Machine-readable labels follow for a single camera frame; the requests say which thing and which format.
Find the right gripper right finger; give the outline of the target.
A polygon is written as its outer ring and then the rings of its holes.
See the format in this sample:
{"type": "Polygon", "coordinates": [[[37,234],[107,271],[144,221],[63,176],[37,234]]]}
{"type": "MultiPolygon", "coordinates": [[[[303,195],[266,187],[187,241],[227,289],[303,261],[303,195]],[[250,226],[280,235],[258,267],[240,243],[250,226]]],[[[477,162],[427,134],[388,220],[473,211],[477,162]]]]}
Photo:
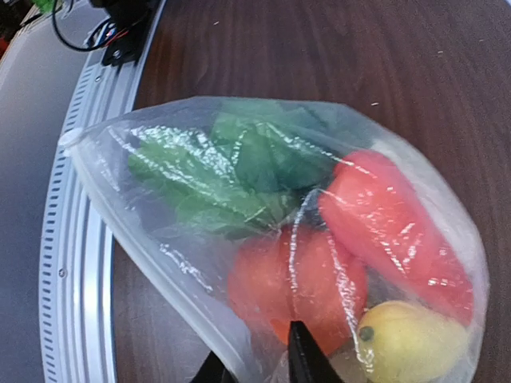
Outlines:
{"type": "Polygon", "coordinates": [[[301,321],[291,322],[288,335],[290,382],[342,383],[311,332],[301,321]]]}

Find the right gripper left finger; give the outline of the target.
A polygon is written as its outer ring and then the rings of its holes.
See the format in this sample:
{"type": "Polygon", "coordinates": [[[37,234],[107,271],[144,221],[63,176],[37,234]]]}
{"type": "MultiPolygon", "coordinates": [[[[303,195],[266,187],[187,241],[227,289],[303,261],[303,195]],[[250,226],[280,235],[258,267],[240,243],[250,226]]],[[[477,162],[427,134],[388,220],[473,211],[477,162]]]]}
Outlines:
{"type": "Polygon", "coordinates": [[[211,351],[191,383],[236,383],[223,362],[211,351]]]}

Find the red toy pepper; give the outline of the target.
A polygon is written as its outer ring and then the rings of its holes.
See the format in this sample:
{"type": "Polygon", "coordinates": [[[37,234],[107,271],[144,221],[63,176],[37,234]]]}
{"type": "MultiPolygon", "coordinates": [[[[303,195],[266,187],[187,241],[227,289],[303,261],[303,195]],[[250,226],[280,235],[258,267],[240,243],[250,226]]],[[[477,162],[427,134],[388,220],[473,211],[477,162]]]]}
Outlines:
{"type": "Polygon", "coordinates": [[[359,150],[318,198],[331,234],[388,282],[467,326],[473,285],[408,179],[384,155],[359,150]]]}

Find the clear dotted zip bag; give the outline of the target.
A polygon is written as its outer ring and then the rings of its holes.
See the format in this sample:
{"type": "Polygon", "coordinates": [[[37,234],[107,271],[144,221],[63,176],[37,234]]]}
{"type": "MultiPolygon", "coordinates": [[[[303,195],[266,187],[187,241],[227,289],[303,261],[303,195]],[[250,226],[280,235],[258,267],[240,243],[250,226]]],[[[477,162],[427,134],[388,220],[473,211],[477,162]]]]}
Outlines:
{"type": "Polygon", "coordinates": [[[192,97],[60,139],[91,204],[239,382],[287,382],[306,326],[345,381],[469,382],[489,278],[466,209],[346,105],[192,97]]]}

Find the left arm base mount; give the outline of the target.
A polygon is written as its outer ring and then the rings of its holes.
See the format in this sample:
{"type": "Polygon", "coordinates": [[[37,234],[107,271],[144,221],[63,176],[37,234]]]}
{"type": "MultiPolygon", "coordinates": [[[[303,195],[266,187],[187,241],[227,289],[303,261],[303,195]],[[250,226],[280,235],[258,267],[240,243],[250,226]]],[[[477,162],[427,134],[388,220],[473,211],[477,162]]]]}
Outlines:
{"type": "Polygon", "coordinates": [[[109,16],[108,32],[100,42],[105,47],[101,64],[117,67],[131,61],[137,62],[160,1],[92,0],[89,3],[94,8],[103,9],[109,16]]]}

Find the yellow toy pepper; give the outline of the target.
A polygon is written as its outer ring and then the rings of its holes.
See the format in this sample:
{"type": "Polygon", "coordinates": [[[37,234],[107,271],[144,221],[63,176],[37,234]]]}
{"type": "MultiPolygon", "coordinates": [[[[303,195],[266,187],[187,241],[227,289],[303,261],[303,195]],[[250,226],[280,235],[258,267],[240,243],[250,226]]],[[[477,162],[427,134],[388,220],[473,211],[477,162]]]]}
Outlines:
{"type": "Polygon", "coordinates": [[[373,382],[428,382],[466,352],[469,333],[457,321],[403,301],[368,310],[357,329],[358,359],[373,382]]]}

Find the green leafy toy vegetable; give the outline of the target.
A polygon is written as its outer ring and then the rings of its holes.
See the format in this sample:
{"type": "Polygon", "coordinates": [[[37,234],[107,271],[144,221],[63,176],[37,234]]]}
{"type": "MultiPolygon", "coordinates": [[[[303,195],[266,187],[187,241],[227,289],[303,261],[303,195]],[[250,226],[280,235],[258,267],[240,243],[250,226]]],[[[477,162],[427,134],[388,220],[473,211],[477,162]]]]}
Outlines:
{"type": "Polygon", "coordinates": [[[329,129],[309,106],[230,99],[207,124],[133,128],[129,170],[177,222],[239,239],[277,229],[331,174],[335,158],[312,138],[329,129]]]}

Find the orange toy pumpkin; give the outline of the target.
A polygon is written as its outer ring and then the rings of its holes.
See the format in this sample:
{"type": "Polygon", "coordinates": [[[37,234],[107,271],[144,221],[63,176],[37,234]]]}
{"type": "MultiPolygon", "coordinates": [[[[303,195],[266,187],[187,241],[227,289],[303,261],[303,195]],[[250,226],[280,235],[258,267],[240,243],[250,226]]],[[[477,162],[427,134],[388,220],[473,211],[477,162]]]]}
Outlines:
{"type": "Polygon", "coordinates": [[[351,338],[366,296],[364,266],[328,231],[304,226],[246,240],[228,276],[230,306],[251,330],[286,343],[301,321],[326,355],[351,338]]]}

